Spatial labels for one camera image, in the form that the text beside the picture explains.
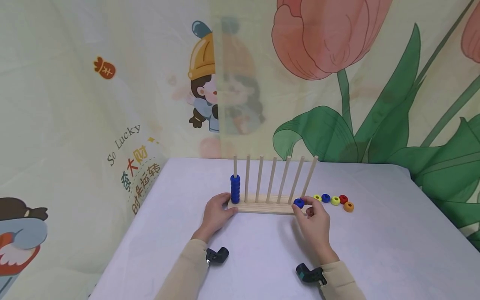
wooden base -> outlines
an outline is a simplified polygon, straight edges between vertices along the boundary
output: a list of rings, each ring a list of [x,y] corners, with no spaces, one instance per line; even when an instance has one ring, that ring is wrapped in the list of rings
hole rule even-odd
[[[244,202],[245,196],[240,195],[240,202],[238,204],[228,203],[228,208],[238,207],[241,213],[254,214],[276,214],[276,215],[293,215],[292,205],[288,204],[289,196],[282,196],[280,203],[277,203],[278,195],[270,195],[270,201],[266,203],[266,195],[258,195],[258,202],[255,202],[255,194],[249,194],[247,202]],[[303,207],[303,214],[306,215],[305,210],[307,205]]]

pink tulip flower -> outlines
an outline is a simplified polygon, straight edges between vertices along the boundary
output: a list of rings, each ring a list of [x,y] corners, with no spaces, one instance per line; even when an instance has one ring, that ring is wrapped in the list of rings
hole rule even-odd
[[[462,51],[466,57],[480,63],[480,3],[473,10],[463,31]]]
[[[275,51],[294,75],[323,79],[370,50],[391,4],[392,0],[277,0]]]

orange icon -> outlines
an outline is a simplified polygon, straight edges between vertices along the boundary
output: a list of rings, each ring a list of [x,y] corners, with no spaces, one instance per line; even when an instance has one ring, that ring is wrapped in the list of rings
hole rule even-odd
[[[115,75],[115,66],[108,61],[104,61],[100,56],[96,58],[96,61],[93,62],[93,65],[95,66],[95,72],[98,72],[100,76],[105,79],[112,79]]]

wooden peg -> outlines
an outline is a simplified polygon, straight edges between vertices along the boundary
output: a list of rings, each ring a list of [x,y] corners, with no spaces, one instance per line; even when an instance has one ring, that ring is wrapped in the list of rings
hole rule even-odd
[[[237,156],[233,156],[233,178],[237,178]]]
[[[275,176],[275,165],[276,165],[276,156],[273,157],[272,172],[270,173],[270,183],[268,184],[267,199],[265,201],[266,203],[270,202],[270,192],[272,191],[273,177]]]
[[[258,203],[258,194],[260,193],[260,180],[262,179],[263,166],[264,166],[264,156],[260,155],[260,165],[258,167],[257,194],[255,195],[255,203]]]
[[[290,192],[290,197],[288,198],[288,204],[292,204],[293,193],[295,192],[295,188],[297,187],[297,182],[299,181],[301,167],[303,166],[303,161],[304,160],[305,160],[305,157],[302,156],[300,158],[300,163],[299,163],[299,167],[297,169],[297,174],[295,175],[295,179],[293,181],[292,191]]]
[[[317,164],[318,156],[314,156],[312,160],[312,165],[310,165],[310,171],[308,171],[307,180],[305,181],[305,186],[303,187],[303,191],[301,192],[301,197],[305,196],[307,192],[308,185],[310,184],[310,179],[312,179],[313,170],[315,169],[315,165]]]
[[[248,199],[248,176],[250,175],[250,154],[247,155],[247,170],[245,172],[245,202]]]
[[[287,156],[287,161],[285,163],[285,169],[283,169],[282,182],[280,183],[280,190],[278,191],[278,198],[276,200],[277,203],[280,203],[280,199],[282,199],[283,185],[285,184],[285,179],[287,178],[288,165],[290,164],[291,159],[292,159],[292,157],[290,155]]]

left hand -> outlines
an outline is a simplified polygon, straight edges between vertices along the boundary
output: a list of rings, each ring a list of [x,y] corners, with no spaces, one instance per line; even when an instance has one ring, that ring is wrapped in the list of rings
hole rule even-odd
[[[238,208],[223,209],[223,204],[230,200],[230,193],[225,192],[213,196],[205,206],[204,219],[198,230],[193,234],[193,239],[199,239],[208,244],[215,232],[221,229],[225,223],[234,214],[238,212]]]

